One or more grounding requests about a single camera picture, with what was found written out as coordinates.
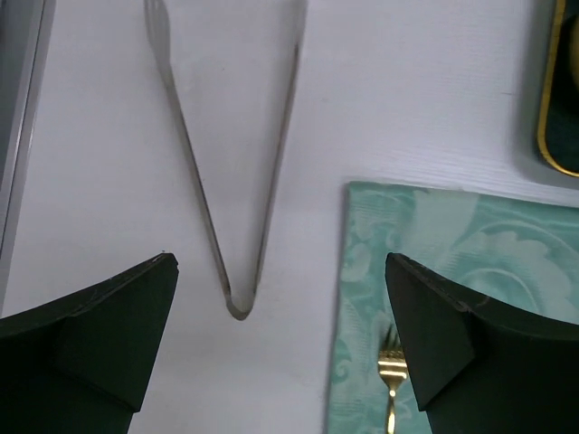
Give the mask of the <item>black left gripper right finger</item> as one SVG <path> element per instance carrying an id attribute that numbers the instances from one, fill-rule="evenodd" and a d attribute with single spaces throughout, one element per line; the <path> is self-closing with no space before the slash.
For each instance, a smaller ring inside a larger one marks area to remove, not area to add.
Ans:
<path id="1" fill-rule="evenodd" d="M 400 253 L 385 282 L 434 433 L 578 431 L 578 326 L 513 307 Z"/>

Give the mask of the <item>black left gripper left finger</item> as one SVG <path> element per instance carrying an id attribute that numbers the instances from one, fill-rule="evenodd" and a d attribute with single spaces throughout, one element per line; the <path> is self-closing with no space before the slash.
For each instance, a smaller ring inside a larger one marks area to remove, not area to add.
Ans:
<path id="1" fill-rule="evenodd" d="M 126 433 L 140 412 L 173 303 L 161 253 L 1 320 L 1 431 Z"/>

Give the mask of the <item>steel serving tongs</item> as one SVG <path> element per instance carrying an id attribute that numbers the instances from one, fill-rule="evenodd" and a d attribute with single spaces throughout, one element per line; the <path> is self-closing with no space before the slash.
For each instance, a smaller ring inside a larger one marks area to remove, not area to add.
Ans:
<path id="1" fill-rule="evenodd" d="M 145 1 L 143 3 L 147 41 L 156 61 L 157 71 L 165 90 L 166 100 L 168 102 L 171 117 L 176 126 L 180 144 L 185 150 L 186 161 L 189 165 L 195 196 L 200 208 L 205 234 L 209 241 L 214 265 L 221 284 L 225 306 L 230 316 L 239 322 L 246 320 L 252 312 L 258 289 L 260 287 L 263 265 L 266 258 L 271 231 L 271 223 L 275 210 L 276 196 L 279 189 L 280 173 L 283 166 L 285 147 L 290 129 L 291 114 L 299 76 L 302 42 L 305 34 L 308 13 L 307 1 L 298 1 L 297 5 L 289 83 L 280 121 L 276 154 L 271 169 L 271 180 L 267 190 L 267 201 L 261 223 L 259 248 L 253 271 L 249 306 L 246 308 L 240 308 L 236 306 L 233 299 L 232 285 L 228 276 L 217 231 L 214 226 L 214 219 L 211 215 L 210 204 L 205 193 L 204 181 L 199 172 L 199 166 L 195 158 L 194 146 L 186 125 L 185 114 L 176 87 L 176 80 L 171 64 L 171 25 L 166 2 Z"/>

